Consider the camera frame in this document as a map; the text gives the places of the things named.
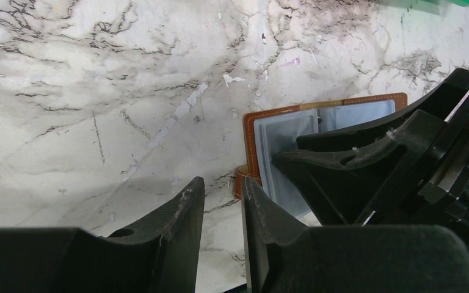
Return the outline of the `brown leather card holder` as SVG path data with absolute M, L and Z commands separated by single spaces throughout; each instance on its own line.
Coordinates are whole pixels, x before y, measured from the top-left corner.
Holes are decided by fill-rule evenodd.
M 407 105 L 406 93 L 390 93 L 316 101 L 245 114 L 242 125 L 247 163 L 237 170 L 235 197 L 242 197 L 244 178 L 253 178 L 272 201 L 301 219 L 311 209 L 290 180 L 273 166 L 273 156 L 281 151 L 297 149 L 299 136 L 377 120 Z

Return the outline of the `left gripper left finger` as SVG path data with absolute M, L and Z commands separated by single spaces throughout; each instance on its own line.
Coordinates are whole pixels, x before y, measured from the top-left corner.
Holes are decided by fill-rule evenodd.
M 196 177 L 107 237 L 76 227 L 0 228 L 0 292 L 194 292 L 204 203 Z

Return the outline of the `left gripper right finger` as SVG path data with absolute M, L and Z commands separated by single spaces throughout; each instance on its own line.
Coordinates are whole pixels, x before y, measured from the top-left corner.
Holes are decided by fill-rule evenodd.
M 242 183 L 249 292 L 469 292 L 469 251 L 441 226 L 306 226 Z

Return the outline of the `green plastic bin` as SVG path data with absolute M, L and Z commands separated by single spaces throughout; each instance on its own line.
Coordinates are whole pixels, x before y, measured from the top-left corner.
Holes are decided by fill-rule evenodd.
M 435 15 L 443 15 L 453 7 L 469 7 L 469 1 L 466 0 L 379 0 L 378 3 L 407 12 L 416 10 Z

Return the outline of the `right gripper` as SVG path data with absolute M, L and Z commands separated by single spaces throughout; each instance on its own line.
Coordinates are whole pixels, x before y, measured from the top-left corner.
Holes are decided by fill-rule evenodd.
M 469 251 L 468 91 L 456 68 L 393 114 L 298 137 L 274 166 L 323 226 L 441 226 Z

